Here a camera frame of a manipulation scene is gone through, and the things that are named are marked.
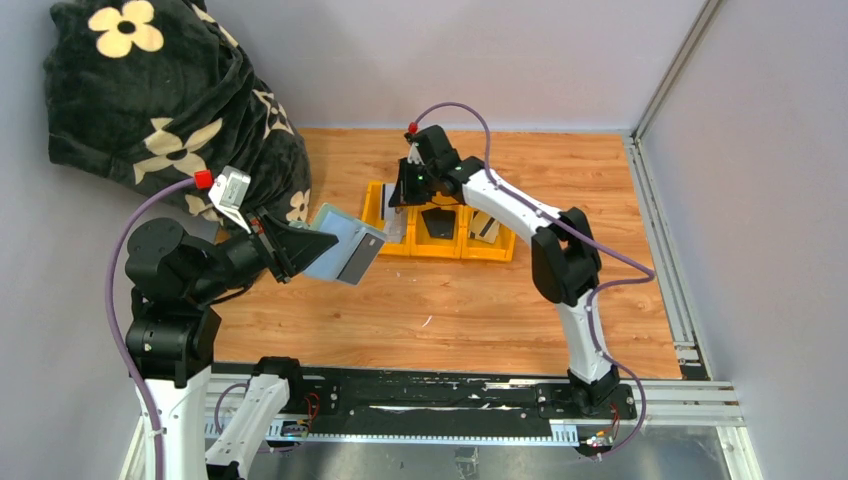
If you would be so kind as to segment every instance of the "black blanket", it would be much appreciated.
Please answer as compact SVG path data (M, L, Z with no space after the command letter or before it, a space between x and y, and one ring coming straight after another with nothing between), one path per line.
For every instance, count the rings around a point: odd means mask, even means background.
M50 161L150 196L226 165L247 172L244 208L305 220L303 138L203 0L78 0L50 10L44 62ZM200 191L169 203L220 221Z

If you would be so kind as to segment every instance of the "gray wall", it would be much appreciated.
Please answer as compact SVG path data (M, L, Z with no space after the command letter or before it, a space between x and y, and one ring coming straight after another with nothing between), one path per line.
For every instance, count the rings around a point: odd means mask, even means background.
M111 479L139 407L106 326L103 279L118 229L143 199L47 160L51 3L17 0L0 15L0 477ZM124 329L128 288L122 278Z
M630 128L703 0L207 0L300 126ZM461 111L433 117L479 128Z
M645 149L765 478L845 478L848 3L735 0Z

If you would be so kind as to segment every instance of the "red cable connector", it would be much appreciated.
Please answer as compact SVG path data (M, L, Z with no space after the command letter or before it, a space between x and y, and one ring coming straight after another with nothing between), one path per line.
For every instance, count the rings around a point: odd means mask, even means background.
M205 190L207 188L212 188L212 185L215 184L215 178L212 177L211 171L201 170L194 174L194 184L197 185L197 188Z

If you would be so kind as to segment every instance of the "black fabric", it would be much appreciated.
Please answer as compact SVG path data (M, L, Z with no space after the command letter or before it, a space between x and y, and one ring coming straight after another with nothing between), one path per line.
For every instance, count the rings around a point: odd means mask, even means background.
M78 0L50 14L51 162L146 196L201 166L218 175L231 165L251 176L245 207L305 220L303 138L202 0ZM203 192L185 193L167 202L215 219Z

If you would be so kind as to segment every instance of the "yellow tray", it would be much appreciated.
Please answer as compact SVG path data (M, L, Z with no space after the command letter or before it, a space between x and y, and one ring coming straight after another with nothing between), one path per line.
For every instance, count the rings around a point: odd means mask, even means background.
M385 226L385 221L380 218L382 187L382 182L368 182L368 190L365 193L365 209L362 212L363 222L381 230ZM406 235L402 238L401 243L386 243L380 254L496 262L512 261L512 255L515 251L515 233L501 225L498 231L498 239L494 244L468 238L468 226L471 224L474 209L464 205L451 205L455 202L452 198L436 194L433 203L420 207L409 207ZM456 212L458 222L454 225L453 239L432 238L427 234L421 213L432 208Z

